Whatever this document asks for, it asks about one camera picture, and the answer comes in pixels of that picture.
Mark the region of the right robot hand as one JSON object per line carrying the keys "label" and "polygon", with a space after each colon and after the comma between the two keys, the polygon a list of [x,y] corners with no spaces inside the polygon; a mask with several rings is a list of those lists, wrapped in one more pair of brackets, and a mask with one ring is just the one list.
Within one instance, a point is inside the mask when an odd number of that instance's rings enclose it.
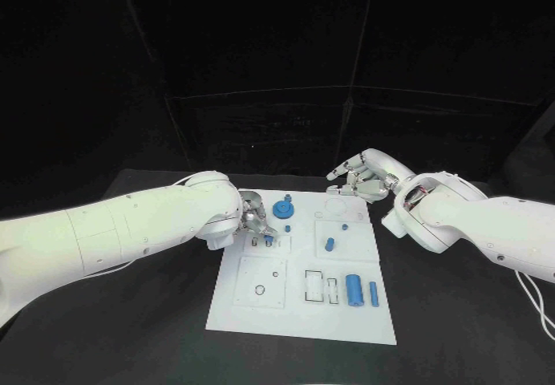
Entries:
{"label": "right robot hand", "polygon": [[415,172],[384,152],[367,148],[334,167],[325,179],[332,181],[338,176],[345,176],[345,183],[328,186],[325,192],[374,202],[389,193],[397,194]]}

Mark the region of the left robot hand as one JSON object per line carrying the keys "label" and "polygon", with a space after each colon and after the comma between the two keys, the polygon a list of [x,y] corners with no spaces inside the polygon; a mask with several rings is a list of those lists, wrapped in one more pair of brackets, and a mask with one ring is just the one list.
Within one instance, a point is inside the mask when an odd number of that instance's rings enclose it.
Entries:
{"label": "left robot hand", "polygon": [[266,222],[260,195],[254,191],[240,190],[239,196],[242,199],[242,215],[237,230],[275,237],[278,232]]}

